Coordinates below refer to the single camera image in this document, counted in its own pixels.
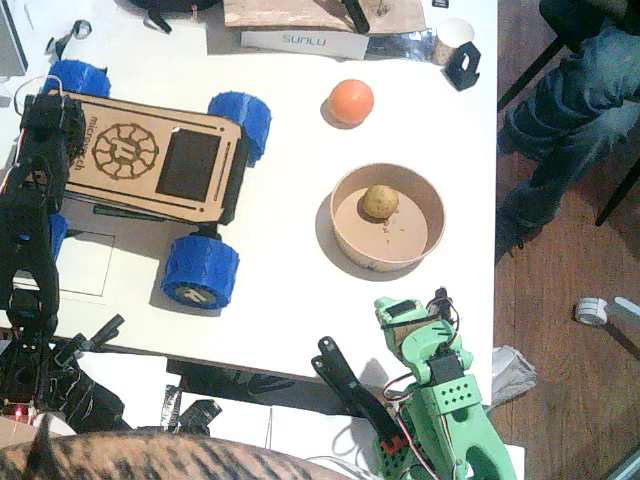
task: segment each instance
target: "brown paper bowl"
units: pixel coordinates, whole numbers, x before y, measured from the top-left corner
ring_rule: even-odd
[[[398,209],[387,221],[368,217],[360,204],[367,188],[376,184],[398,192]],[[349,172],[333,190],[329,208],[342,251],[377,272],[400,270],[422,260],[444,232],[440,195],[426,179],[400,165],[372,163]]]

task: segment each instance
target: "person's leg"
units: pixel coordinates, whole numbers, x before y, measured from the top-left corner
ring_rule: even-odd
[[[543,161],[563,138],[640,94],[640,36],[613,25],[582,42],[505,116],[499,142]]]
[[[565,135],[539,163],[531,179],[505,198],[496,214],[496,263],[523,237],[556,216],[560,199],[593,163],[611,153],[640,116],[640,104],[624,102]]]

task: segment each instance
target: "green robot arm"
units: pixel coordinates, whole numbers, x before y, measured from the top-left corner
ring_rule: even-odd
[[[416,378],[397,420],[435,478],[462,480],[472,467],[476,480],[515,479],[506,448],[482,409],[475,377],[464,373],[473,356],[462,348],[446,290],[438,290],[426,307],[418,300],[386,297],[375,307],[387,346]],[[403,471],[405,479],[434,478],[424,468],[412,468],[419,463],[413,449],[405,447],[393,457],[379,456],[385,478]]]

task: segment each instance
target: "knee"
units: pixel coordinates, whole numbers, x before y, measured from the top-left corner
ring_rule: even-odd
[[[622,107],[607,110],[594,120],[592,132],[600,137],[600,140],[613,147],[617,142],[627,139],[627,132],[633,128],[640,115],[640,105],[625,102]]]
[[[580,52],[560,67],[584,88],[599,90],[607,101],[621,106],[625,98],[637,94],[640,85],[640,37],[617,29],[582,42]]]

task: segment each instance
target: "black strap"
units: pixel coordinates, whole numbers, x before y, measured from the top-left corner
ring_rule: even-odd
[[[171,27],[164,21],[157,8],[149,9],[149,20],[155,23],[164,33],[171,33]]]

